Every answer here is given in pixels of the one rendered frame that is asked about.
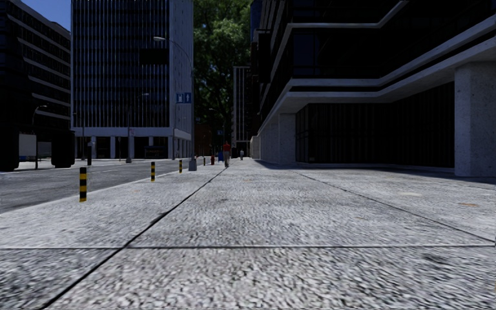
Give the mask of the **pale ribbed tower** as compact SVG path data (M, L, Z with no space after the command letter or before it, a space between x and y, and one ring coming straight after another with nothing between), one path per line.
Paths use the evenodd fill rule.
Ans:
M233 67L233 104L231 112L232 155L240 156L240 151L248 154L251 138L251 69L247 66Z

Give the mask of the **grey street lamp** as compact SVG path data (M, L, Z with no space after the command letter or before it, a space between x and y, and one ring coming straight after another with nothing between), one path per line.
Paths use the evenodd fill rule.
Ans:
M189 78L190 78L190 84L191 84L191 91L190 92L180 92L176 94L176 102L174 104L174 115L178 115L178 105L182 108L185 109L186 104L189 104L190 106L190 136L191 136L191 158L189 160L189 172L192 171L197 171L197 162L196 162L196 155L195 155L195 135L194 135L194 66L193 66L193 57L190 57L189 54L185 51L185 49L179 45L177 42L170 40L169 38L166 37L160 37L160 36L154 36L153 37L154 41L160 42L160 41L166 41L168 44L173 44L175 47L179 48L179 50L183 53L183 55L187 58L188 63L189 63Z

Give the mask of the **trees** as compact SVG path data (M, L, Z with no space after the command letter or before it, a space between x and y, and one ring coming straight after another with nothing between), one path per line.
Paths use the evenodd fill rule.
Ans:
M233 68L249 61L251 0L194 0L195 116L231 137Z

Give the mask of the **pale concrete building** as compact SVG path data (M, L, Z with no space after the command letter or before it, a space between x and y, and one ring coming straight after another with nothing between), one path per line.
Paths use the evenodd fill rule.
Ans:
M496 0L253 0L251 19L255 158L496 176Z

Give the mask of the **glass tower with pale ribs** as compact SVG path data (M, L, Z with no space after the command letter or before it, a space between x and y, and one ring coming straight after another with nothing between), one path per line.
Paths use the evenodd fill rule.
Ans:
M188 158L193 0L72 0L72 130L77 156Z

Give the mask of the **dark banded building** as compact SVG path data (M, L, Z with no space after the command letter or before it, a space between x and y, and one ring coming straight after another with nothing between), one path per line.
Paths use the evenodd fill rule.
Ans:
M21 135L51 145L51 163L75 162L70 86L70 32L22 0L0 0L0 171L22 159Z

